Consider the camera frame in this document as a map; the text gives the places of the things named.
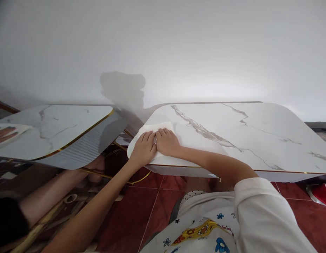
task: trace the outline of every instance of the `floor tile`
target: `floor tile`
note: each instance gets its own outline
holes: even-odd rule
[[[146,228],[141,249],[145,242],[156,232],[161,232],[169,224],[172,209],[184,193],[175,190],[159,190],[155,206]]]
[[[313,201],[291,200],[297,223],[319,253],[326,253],[326,206]]]
[[[286,199],[311,200],[304,184],[300,183],[278,183],[280,193]]]
[[[157,194],[157,189],[128,187],[99,229],[97,251],[137,253]]]
[[[279,188],[278,188],[278,186],[276,185],[276,182],[271,182],[272,183],[272,185],[274,186],[274,188],[277,190],[277,191],[279,191]]]
[[[137,180],[141,180],[149,172],[150,172],[150,170],[148,170],[147,168],[144,168],[144,167],[140,168],[139,171],[137,171],[131,177],[130,182],[135,182]],[[164,177],[163,175],[151,172],[148,177],[143,179],[143,181],[135,183],[134,185],[130,185],[130,186],[159,189],[159,187],[160,187],[160,185],[162,183],[163,177]]]
[[[161,189],[184,191],[186,182],[179,176],[164,176]]]

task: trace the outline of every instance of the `white paper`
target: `white paper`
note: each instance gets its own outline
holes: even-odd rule
[[[154,124],[154,125],[144,125],[138,131],[137,136],[140,137],[145,132],[150,132],[150,131],[157,132],[160,128],[162,128],[162,129],[167,128],[168,130],[171,130],[174,133],[172,122],[168,121],[168,122],[163,122],[163,123]],[[161,152],[157,151],[157,153],[153,159],[156,159],[157,157],[161,157],[161,156],[164,156],[164,155]]]
[[[1,143],[0,143],[0,148],[1,148],[5,143],[14,141],[14,140],[19,136],[19,135],[21,135],[21,134],[23,134],[24,132],[26,132],[27,130],[30,130],[31,128],[33,128],[32,126],[29,126],[29,125],[22,125],[22,124],[9,124],[9,123],[7,123],[7,124],[0,124],[0,130],[1,130],[1,129],[4,129],[4,128],[7,128],[7,127],[14,127],[15,129],[14,129],[12,132],[6,134],[5,136],[10,135],[10,134],[13,134],[13,133],[15,133],[15,132],[18,132],[18,134],[15,135],[15,136],[13,136],[13,137],[11,137],[10,139],[8,139],[8,140],[6,140],[6,141],[1,142]]]

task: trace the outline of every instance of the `hand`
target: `hand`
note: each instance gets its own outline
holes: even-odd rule
[[[18,134],[17,132],[15,132],[13,134],[10,134],[10,135],[4,137],[4,135],[6,135],[6,134],[8,134],[8,133],[10,133],[10,132],[12,132],[14,130],[15,130],[15,128],[14,127],[10,127],[10,126],[7,127],[7,128],[1,129],[0,130],[0,143],[2,143],[3,141],[6,141],[6,140],[12,138],[13,136],[16,136]]]
[[[142,168],[151,162],[154,158],[157,147],[153,143],[156,133],[150,131],[143,133],[137,140],[134,150],[129,158],[129,163],[136,166],[137,169]]]
[[[180,150],[180,144],[177,136],[167,128],[159,129],[156,132],[157,149],[163,155],[176,156]]]

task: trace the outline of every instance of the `child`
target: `child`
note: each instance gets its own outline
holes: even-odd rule
[[[84,251],[123,185],[157,150],[198,164],[222,182],[211,193],[206,179],[190,177],[177,219],[141,252],[316,252],[269,181],[232,157],[180,146],[167,129],[142,134],[127,164],[44,252]]]

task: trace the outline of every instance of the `white sleeve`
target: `white sleeve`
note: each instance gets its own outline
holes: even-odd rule
[[[286,199],[268,180],[244,179],[234,191],[239,252],[317,252],[298,227]]]

